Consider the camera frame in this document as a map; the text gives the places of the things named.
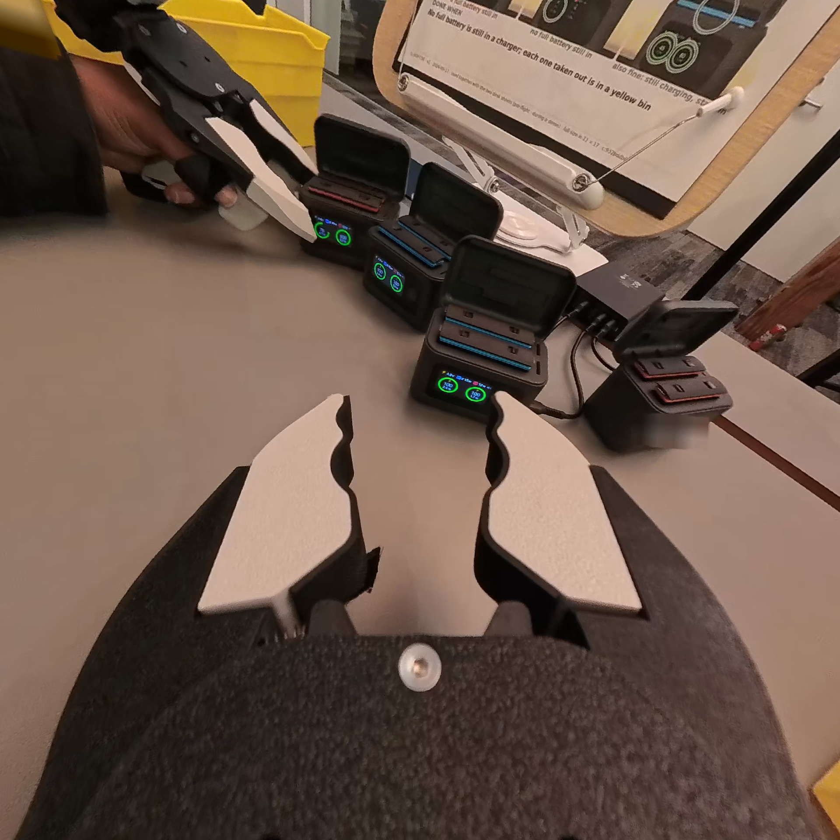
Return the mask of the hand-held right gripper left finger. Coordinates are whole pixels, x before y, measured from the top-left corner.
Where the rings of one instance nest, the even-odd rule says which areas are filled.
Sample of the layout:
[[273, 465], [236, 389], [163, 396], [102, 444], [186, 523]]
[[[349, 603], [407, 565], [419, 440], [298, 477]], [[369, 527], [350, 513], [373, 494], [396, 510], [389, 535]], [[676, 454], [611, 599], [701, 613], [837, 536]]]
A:
[[286, 637], [316, 604], [342, 605], [375, 582], [381, 549], [364, 544], [351, 488], [350, 397], [332, 394], [254, 458], [207, 577], [204, 615], [269, 608]]

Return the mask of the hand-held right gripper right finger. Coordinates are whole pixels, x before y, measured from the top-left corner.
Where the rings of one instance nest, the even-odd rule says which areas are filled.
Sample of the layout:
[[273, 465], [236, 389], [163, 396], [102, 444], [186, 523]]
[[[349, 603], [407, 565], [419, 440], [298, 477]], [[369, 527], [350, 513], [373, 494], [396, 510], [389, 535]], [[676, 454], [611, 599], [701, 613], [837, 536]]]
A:
[[518, 603], [533, 632], [580, 632], [580, 613], [642, 618], [637, 591], [588, 459], [512, 395], [491, 397], [489, 488], [474, 572], [499, 606]]

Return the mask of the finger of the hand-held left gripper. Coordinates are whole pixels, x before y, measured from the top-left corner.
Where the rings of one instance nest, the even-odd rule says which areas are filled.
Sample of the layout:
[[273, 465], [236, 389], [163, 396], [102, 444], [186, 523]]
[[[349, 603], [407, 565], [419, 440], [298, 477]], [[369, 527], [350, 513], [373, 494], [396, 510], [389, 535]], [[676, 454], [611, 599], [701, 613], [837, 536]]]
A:
[[315, 177], [318, 167], [270, 107], [261, 98], [250, 99], [248, 106], [258, 126], [251, 139], [266, 161], [278, 163], [291, 177]]
[[206, 122], [251, 174], [245, 189], [248, 200], [301, 239], [315, 241], [309, 211], [270, 169], [246, 134], [225, 119], [211, 117]]

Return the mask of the black battery charging case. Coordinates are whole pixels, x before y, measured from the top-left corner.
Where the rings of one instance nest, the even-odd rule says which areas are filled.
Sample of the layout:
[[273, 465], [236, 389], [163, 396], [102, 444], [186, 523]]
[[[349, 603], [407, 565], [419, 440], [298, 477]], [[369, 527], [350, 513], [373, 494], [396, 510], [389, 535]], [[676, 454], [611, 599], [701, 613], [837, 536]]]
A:
[[[583, 407], [584, 419], [604, 446], [631, 454], [688, 448], [707, 436], [709, 425], [732, 409], [729, 392], [719, 401], [663, 404], [655, 394], [657, 382], [643, 381], [632, 365], [639, 359], [696, 357], [694, 352], [738, 311], [728, 301], [663, 300], [627, 326], [613, 347], [615, 370]], [[704, 375], [713, 376], [708, 370]]]
[[[549, 378], [546, 340], [570, 306], [574, 273], [478, 236], [455, 248], [410, 384], [417, 402], [484, 423], [491, 397], [506, 392], [526, 406], [537, 401]], [[533, 341], [536, 364], [518, 371], [439, 344], [440, 333], [459, 331], [445, 317]]]
[[[456, 241], [456, 248], [470, 235], [494, 239], [503, 207], [493, 195], [430, 162], [420, 171], [405, 216], [415, 217], [451, 237]], [[398, 225], [399, 218], [384, 226]], [[451, 260], [444, 266], [427, 268], [375, 233], [374, 227], [369, 233], [371, 245], [363, 271], [364, 289], [409, 327], [424, 332], [438, 306]]]
[[[362, 270], [370, 250], [373, 226], [395, 221], [401, 212], [411, 164], [408, 145], [394, 136], [329, 114], [315, 120], [314, 141], [318, 174], [300, 190], [317, 238], [303, 241], [310, 256]], [[320, 175], [334, 175], [377, 186], [391, 198], [376, 214], [335, 203], [308, 193], [319, 187]]]

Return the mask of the person's left hand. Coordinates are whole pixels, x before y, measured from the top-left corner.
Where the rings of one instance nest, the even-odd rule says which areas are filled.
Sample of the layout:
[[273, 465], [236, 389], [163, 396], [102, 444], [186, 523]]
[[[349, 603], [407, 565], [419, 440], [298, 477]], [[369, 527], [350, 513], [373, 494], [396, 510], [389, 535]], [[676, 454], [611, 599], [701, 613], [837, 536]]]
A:
[[70, 56], [98, 146], [99, 164], [87, 164], [68, 207], [79, 214], [103, 214], [102, 167], [141, 176], [148, 166], [174, 164], [193, 155], [163, 120], [153, 103], [122, 66]]

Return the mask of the white board ledge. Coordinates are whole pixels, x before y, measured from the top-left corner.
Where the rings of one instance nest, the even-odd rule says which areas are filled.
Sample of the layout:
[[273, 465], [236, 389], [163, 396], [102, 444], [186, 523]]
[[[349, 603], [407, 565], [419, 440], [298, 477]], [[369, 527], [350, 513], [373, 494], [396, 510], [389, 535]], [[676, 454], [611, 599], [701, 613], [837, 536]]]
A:
[[593, 184], [582, 193], [571, 190], [572, 180], [587, 172], [542, 146], [527, 143], [468, 110], [456, 100], [410, 74], [402, 99], [409, 110], [436, 126], [445, 137], [477, 152], [520, 182], [555, 202], [584, 211], [600, 208], [603, 186]]

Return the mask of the black multiport charger hub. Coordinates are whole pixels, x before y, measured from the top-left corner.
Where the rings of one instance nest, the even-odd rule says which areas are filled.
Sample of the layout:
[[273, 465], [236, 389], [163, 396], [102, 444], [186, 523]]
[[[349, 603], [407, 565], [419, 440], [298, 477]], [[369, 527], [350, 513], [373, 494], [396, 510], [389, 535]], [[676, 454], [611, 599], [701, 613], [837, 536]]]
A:
[[611, 347], [629, 324], [664, 299], [662, 290], [607, 263], [577, 277], [566, 315]]

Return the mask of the brown wooden panel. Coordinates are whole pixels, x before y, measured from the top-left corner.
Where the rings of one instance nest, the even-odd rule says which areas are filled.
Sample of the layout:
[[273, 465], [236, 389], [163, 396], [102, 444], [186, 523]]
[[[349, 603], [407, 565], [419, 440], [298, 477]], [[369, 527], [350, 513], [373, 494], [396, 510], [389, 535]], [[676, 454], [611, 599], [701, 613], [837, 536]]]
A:
[[759, 340], [777, 326], [800, 327], [803, 321], [839, 292], [838, 252], [815, 258], [760, 304], [736, 331], [749, 341]]

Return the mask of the instruction sheet on wooden stand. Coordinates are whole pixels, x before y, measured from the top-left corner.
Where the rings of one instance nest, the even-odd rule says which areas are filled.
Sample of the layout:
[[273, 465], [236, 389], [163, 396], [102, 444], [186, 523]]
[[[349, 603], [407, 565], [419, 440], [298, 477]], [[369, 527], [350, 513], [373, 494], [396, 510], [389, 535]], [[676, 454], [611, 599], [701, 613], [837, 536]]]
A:
[[[394, 62], [401, 51], [402, 37], [408, 34], [416, 10], [417, 2], [385, 3], [374, 36], [374, 80], [388, 102], [421, 120], [425, 128], [440, 133], [435, 125], [425, 122], [409, 110], [396, 85], [400, 73], [394, 69]], [[834, 68], [838, 62], [838, 35], [839, 10], [835, 7], [833, 15], [816, 32], [790, 68], [756, 105], [738, 131], [665, 218], [657, 219], [609, 191], [605, 191], [602, 206], [594, 211], [569, 208], [581, 215], [589, 225], [622, 238], [650, 238], [687, 228], [718, 200], [820, 79]]]

